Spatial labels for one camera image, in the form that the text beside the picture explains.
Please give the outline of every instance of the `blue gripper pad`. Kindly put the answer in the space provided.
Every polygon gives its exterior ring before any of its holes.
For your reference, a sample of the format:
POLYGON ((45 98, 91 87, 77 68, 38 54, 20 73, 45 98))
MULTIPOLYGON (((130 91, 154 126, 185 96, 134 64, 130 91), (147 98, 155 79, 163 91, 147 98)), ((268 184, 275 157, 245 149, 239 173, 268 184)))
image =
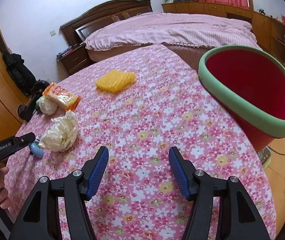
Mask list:
POLYGON ((188 190, 188 180, 172 148, 169 149, 169 163, 179 187, 180 194, 188 200, 190 197, 190 192, 188 190))
POLYGON ((100 155, 93 172, 90 175, 88 181, 88 191, 86 193, 88 199, 91 199, 93 196, 96 195, 102 176, 105 172, 109 160, 109 151, 108 148, 104 148, 102 154, 100 155))

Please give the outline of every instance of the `green rim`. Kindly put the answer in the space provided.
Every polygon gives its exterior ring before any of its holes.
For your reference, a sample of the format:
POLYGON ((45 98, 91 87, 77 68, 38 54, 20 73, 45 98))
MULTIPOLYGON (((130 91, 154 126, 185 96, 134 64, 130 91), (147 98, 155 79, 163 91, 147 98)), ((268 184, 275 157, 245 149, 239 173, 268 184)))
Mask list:
POLYGON ((247 51, 252 51, 258 53, 269 60, 271 60, 285 75, 284 66, 276 60, 273 56, 268 53, 241 45, 226 45, 218 48, 214 48, 206 52, 199 61, 198 75, 201 83, 204 87, 213 94, 220 102, 228 106, 233 112, 239 115, 242 119, 251 123, 256 128, 260 129, 266 134, 273 136, 275 138, 285 137, 285 120, 274 117, 248 101, 244 100, 242 97, 237 95, 235 92, 231 91, 228 87, 223 85, 217 78, 215 78, 207 69, 206 61, 209 57, 218 52, 231 50, 231 49, 242 49, 247 51))

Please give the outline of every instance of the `floral tablecloth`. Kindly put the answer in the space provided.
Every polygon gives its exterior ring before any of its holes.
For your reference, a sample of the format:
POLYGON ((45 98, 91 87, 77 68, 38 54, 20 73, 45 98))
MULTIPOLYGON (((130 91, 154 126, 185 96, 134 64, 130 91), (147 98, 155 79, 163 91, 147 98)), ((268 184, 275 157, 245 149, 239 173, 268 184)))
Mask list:
MULTIPOLYGON (((266 174, 234 119, 201 85, 197 73, 163 45, 136 49, 91 65, 60 85, 81 96, 75 113, 79 134, 65 153, 45 151, 42 160, 25 148, 8 160, 5 178, 17 217, 41 176, 67 176, 94 157, 101 145, 109 163, 96 196, 86 203, 97 239, 181 239, 191 204, 180 195, 168 161, 171 146, 213 177, 236 175, 257 206, 271 239, 276 212, 266 174), (119 94, 93 83, 111 69, 133 71, 136 82, 119 94)), ((62 116, 63 111, 52 117, 62 116)), ((17 135, 41 135, 53 123, 35 114, 17 135)), ((63 199, 60 224, 70 239, 63 199)), ((208 239, 215 239, 218 199, 208 239)))

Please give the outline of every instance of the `crumpled plastic bag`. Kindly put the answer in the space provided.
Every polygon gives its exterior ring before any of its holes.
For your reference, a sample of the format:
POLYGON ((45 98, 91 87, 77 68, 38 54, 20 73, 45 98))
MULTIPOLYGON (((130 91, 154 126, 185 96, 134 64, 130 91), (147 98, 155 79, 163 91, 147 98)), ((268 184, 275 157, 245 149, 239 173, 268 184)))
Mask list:
POLYGON ((55 102, 50 101, 45 96, 39 98, 37 100, 37 104, 44 115, 52 115, 57 111, 58 108, 58 105, 55 102))
POLYGON ((54 126, 47 130, 40 138, 39 146, 53 152, 65 152, 74 144, 78 134, 78 119, 69 110, 65 116, 51 119, 54 126))

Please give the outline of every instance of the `nightstand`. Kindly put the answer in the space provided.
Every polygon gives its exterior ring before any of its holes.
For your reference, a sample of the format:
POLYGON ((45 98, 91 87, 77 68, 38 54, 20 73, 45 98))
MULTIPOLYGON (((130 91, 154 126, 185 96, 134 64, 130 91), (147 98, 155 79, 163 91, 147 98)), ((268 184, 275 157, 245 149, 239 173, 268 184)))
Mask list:
POLYGON ((75 47, 72 52, 58 61, 61 62, 69 76, 95 63, 90 59, 85 44, 75 47))

